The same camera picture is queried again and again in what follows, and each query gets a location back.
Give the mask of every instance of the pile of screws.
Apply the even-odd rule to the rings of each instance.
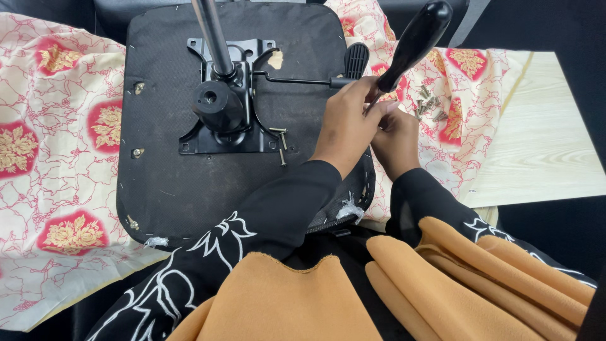
[[[288,129],[284,128],[284,129],[280,129],[280,128],[269,128],[270,131],[272,132],[278,132],[280,133],[280,137],[282,138],[282,145],[284,146],[284,150],[287,150],[288,148],[286,147],[286,133],[288,132]],[[282,164],[280,165],[280,167],[286,167],[286,162],[284,161],[284,153],[282,152],[282,149],[279,149],[280,151],[280,160],[282,161]]]
[[[417,108],[415,109],[415,118],[421,120],[421,115],[427,110],[437,108],[440,105],[440,99],[437,96],[432,96],[427,87],[421,85],[421,96],[427,99],[425,104],[423,100],[417,100]],[[440,121],[448,118],[448,114],[444,113],[444,110],[440,110],[440,113],[433,119],[433,121]]]

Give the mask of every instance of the fingernail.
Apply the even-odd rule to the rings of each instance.
[[[393,102],[387,105],[387,113],[390,113],[394,110],[396,110],[397,107],[400,106],[400,104],[402,104],[402,102]]]

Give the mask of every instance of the hand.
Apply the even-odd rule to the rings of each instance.
[[[316,151],[310,160],[332,164],[345,178],[368,148],[381,118],[400,102],[377,103],[364,117],[364,101],[376,95],[377,76],[362,77],[344,86],[326,102]]]
[[[391,181],[419,164],[419,120],[399,109],[385,115],[371,146]]]

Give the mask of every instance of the bolt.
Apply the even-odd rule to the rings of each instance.
[[[280,133],[280,136],[282,137],[282,145],[284,146],[284,150],[287,150],[287,148],[286,148],[286,138],[284,137],[284,133]]]
[[[286,167],[286,162],[284,161],[284,153],[282,153],[282,149],[279,149],[279,151],[280,151],[280,160],[282,160],[282,164],[280,166]]]

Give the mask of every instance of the hole in plate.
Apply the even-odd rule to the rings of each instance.
[[[217,100],[217,94],[212,91],[204,93],[204,101],[208,104],[213,104]]]

